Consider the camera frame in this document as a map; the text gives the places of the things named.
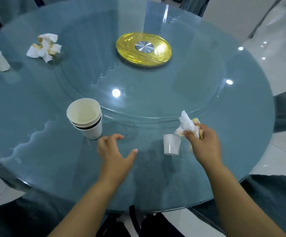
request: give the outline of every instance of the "table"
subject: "table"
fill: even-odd
[[[171,60],[149,69],[121,60],[115,42],[135,31],[166,39]],[[44,33],[58,34],[63,46],[54,62],[25,55]],[[164,211],[212,199],[188,141],[182,138],[179,157],[165,156],[162,136],[186,110],[216,130],[235,177],[249,174],[270,141],[274,104],[263,71],[239,47],[200,17],[146,0],[70,0],[23,15],[0,30],[0,51],[12,66],[0,72],[0,163],[32,187],[78,201],[101,159],[97,141],[72,127],[66,109],[90,97],[101,104],[103,135],[125,136],[123,156],[139,150],[108,209]]]

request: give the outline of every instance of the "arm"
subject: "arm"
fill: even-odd
[[[103,159],[98,181],[87,191],[68,215],[49,234],[49,237],[94,237],[106,207],[119,185],[132,167],[137,149],[127,158],[119,153],[116,140],[122,135],[113,134],[98,140],[98,153]]]
[[[206,125],[197,125],[204,131],[203,140],[189,132],[184,135],[209,178],[226,236],[286,237],[223,165],[215,131]]]

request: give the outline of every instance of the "yellow disc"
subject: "yellow disc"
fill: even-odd
[[[138,42],[150,42],[154,50],[150,53],[143,53],[135,48]],[[127,33],[119,37],[115,44],[119,54],[127,61],[153,67],[166,63],[171,57],[171,47],[166,40],[160,36],[142,32]]]

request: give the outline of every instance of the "hand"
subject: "hand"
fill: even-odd
[[[191,132],[184,131],[185,137],[190,141],[194,156],[206,170],[212,165],[222,164],[221,144],[217,134],[206,125],[197,123],[204,133],[204,139],[199,140]]]
[[[127,158],[122,157],[117,147],[117,140],[123,138],[123,135],[113,134],[98,139],[97,152],[103,159],[98,181],[114,189],[117,189],[125,180],[137,153],[137,149],[134,149]]]

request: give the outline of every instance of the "white tissue paper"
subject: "white tissue paper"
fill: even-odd
[[[185,111],[182,111],[180,120],[180,127],[175,131],[176,135],[184,136],[183,131],[192,132],[196,138],[200,139],[199,130],[202,131],[198,126],[195,126],[195,123],[200,123],[200,121],[195,118],[192,121]]]
[[[52,60],[52,56],[61,52],[61,45],[56,44],[57,35],[46,33],[38,36],[40,45],[32,44],[27,52],[27,56],[32,58],[42,57],[45,62]]]

